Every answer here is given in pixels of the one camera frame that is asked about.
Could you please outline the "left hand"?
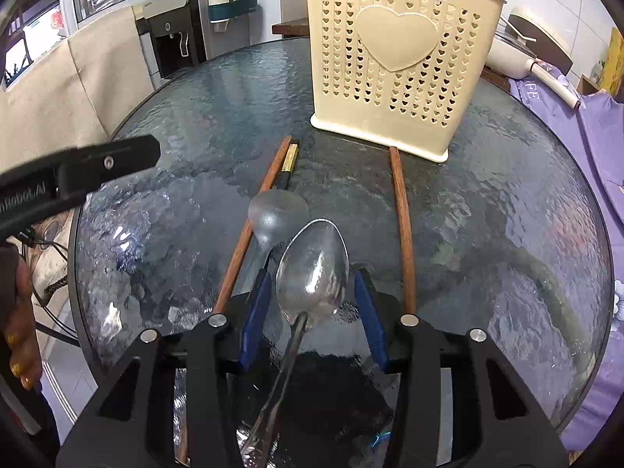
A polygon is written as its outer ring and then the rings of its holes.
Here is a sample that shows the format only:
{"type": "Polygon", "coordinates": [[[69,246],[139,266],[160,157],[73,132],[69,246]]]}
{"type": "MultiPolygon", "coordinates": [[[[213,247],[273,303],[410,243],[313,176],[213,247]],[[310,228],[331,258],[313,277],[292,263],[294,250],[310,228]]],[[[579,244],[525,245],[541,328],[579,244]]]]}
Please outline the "left hand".
{"type": "Polygon", "coordinates": [[[32,304],[32,273],[12,243],[1,243],[1,332],[11,349],[9,367],[25,390],[39,384],[42,362],[32,304]]]}

